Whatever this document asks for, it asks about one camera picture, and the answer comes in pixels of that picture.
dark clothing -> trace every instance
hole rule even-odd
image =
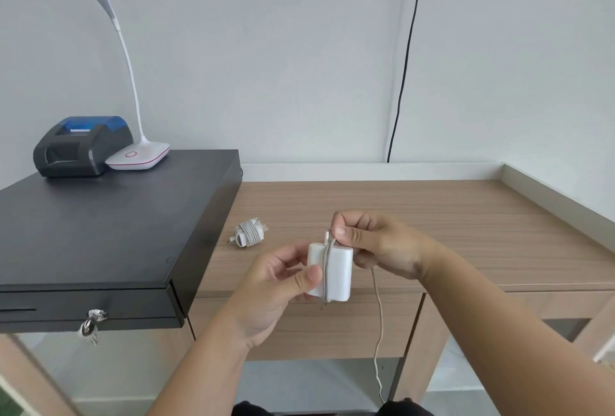
[[[260,406],[252,405],[247,401],[237,403],[233,407],[231,416],[273,416]],[[378,410],[376,416],[434,416],[425,408],[414,403],[410,398],[402,401],[388,401]]]

white lamp base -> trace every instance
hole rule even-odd
[[[169,148],[170,144],[165,142],[142,139],[136,144],[124,147],[104,162],[113,170],[147,170],[162,160],[168,154]]]

receipt printer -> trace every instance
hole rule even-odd
[[[107,158],[133,142],[120,117],[68,117],[36,145],[35,166],[45,177],[98,176],[109,169]]]

black cable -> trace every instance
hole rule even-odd
[[[390,135],[389,154],[386,158],[386,163],[390,162],[390,152],[393,150],[393,140],[397,130],[397,121],[399,120],[399,111],[402,107],[402,94],[404,93],[404,84],[406,83],[406,70],[408,70],[408,52],[410,51],[410,40],[412,39],[412,30],[414,29],[414,18],[416,18],[416,8],[419,5],[419,0],[414,1],[414,13],[412,13],[412,22],[410,23],[410,33],[408,34],[408,43],[406,44],[406,59],[404,60],[404,74],[402,75],[402,87],[399,89],[399,99],[397,99],[397,114],[395,116],[395,125],[393,132]]]

person's left hand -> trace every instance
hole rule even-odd
[[[306,294],[322,280],[319,266],[303,268],[308,244],[299,241],[258,256],[218,313],[234,323],[249,348],[265,341],[291,299]]]

